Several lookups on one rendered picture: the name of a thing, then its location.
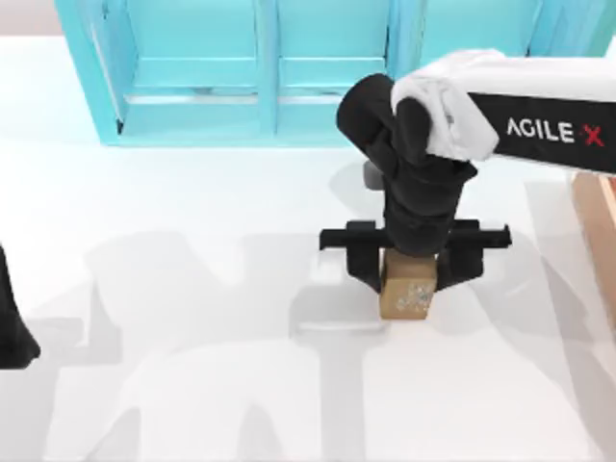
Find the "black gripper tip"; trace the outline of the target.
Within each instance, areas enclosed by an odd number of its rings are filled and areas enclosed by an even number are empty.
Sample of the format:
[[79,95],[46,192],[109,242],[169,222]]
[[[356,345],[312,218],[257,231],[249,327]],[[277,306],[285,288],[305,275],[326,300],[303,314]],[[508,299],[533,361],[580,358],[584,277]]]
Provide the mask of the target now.
[[41,354],[17,308],[6,253],[0,245],[0,371],[24,370]]

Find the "brown cardboard box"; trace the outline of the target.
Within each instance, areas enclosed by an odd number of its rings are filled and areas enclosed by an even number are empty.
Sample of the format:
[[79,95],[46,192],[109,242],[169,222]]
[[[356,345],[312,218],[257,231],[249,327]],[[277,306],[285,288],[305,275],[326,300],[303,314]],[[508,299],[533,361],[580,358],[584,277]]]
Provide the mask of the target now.
[[437,288],[434,256],[411,257],[395,249],[384,252],[379,315],[386,321],[424,321]]

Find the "light blue rack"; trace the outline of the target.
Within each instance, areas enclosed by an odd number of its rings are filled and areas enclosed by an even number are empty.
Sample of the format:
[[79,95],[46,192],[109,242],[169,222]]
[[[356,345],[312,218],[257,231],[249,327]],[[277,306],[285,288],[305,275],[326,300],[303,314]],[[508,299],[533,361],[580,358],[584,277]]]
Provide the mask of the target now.
[[340,99],[458,49],[602,56],[616,0],[54,0],[100,141],[339,146]]

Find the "salmon-coloured shallow box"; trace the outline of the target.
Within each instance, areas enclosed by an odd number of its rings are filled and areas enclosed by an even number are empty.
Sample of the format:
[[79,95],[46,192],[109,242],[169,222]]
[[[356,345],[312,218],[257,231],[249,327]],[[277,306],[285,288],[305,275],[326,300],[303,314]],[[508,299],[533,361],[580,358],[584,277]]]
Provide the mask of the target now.
[[606,308],[616,318],[616,176],[578,173],[574,206]]

